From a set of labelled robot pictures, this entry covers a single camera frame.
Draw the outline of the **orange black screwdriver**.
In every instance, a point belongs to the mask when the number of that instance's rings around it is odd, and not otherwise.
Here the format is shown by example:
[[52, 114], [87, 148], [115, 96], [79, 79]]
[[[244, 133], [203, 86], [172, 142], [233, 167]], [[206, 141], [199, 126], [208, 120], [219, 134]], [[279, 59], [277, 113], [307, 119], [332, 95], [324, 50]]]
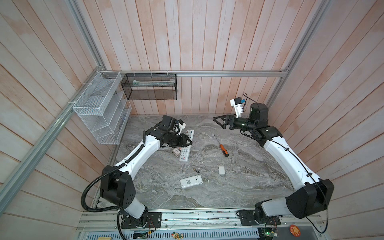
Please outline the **orange black screwdriver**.
[[228, 156], [229, 156], [229, 153], [228, 153], [227, 149], [226, 149], [226, 148], [224, 147], [224, 145], [220, 142], [220, 140], [218, 139], [218, 137], [217, 137], [216, 135], [214, 135], [214, 137], [215, 137], [215, 139], [218, 141], [218, 143], [219, 143], [219, 147], [220, 147], [220, 149], [221, 149], [223, 155], [224, 155], [225, 157], [228, 157]]

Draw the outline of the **white air conditioner remote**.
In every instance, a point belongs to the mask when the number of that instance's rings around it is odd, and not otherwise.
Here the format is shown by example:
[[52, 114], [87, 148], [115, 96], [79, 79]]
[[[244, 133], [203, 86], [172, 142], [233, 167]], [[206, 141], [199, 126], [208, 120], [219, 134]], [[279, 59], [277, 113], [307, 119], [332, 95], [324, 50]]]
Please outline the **white air conditioner remote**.
[[188, 177], [185, 179], [181, 179], [180, 183], [181, 183], [181, 188], [186, 189], [189, 187], [201, 185], [203, 183], [203, 180], [201, 175], [196, 175], [196, 176]]

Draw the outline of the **white battery cover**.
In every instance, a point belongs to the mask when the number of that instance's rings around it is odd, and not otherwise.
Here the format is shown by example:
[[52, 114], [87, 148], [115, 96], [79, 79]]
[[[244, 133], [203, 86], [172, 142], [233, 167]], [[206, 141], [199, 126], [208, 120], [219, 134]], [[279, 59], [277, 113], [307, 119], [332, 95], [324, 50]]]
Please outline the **white battery cover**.
[[219, 166], [219, 175], [223, 176], [226, 174], [225, 167], [224, 166]]

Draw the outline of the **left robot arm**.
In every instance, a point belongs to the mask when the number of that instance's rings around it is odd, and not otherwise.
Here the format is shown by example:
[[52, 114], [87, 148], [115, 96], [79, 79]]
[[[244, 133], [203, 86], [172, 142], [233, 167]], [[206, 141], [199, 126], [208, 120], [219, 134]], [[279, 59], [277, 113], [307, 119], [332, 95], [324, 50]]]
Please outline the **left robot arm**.
[[159, 123], [143, 131], [142, 141], [130, 154], [113, 167], [103, 169], [101, 197], [132, 218], [146, 218], [148, 208], [137, 199], [133, 180], [144, 163], [160, 148], [184, 148], [193, 144], [191, 138], [182, 133], [185, 126], [183, 120], [164, 115]]

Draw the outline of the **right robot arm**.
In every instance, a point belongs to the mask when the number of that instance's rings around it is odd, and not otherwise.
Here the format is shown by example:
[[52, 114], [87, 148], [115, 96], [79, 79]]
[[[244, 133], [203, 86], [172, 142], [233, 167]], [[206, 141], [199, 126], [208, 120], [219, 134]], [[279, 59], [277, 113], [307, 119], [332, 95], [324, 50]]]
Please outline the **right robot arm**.
[[249, 117], [243, 118], [244, 103], [240, 98], [233, 100], [235, 114], [214, 117], [214, 122], [223, 129], [238, 129], [244, 136], [257, 141], [278, 162], [295, 190], [288, 197], [257, 203], [255, 221], [264, 224], [272, 217], [289, 215], [303, 219], [327, 211], [334, 184], [329, 179], [321, 179], [306, 166], [292, 151], [282, 133], [268, 124], [269, 109], [265, 104], [251, 104]]

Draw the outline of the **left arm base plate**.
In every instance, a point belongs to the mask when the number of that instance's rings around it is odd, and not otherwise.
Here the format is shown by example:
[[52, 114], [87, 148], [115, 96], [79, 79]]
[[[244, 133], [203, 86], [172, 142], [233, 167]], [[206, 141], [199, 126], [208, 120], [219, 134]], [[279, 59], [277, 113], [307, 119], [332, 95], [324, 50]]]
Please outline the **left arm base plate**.
[[122, 229], [158, 229], [161, 227], [162, 213], [149, 212], [144, 213], [140, 219], [135, 219], [131, 216], [123, 216], [121, 222]]

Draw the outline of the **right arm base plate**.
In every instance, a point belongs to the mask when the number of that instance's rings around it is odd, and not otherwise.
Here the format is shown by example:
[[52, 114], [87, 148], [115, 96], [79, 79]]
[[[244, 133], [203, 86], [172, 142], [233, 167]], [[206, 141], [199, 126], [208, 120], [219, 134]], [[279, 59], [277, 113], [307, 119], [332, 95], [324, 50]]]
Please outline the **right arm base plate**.
[[268, 217], [255, 210], [239, 210], [236, 212], [242, 226], [281, 225], [279, 217]]

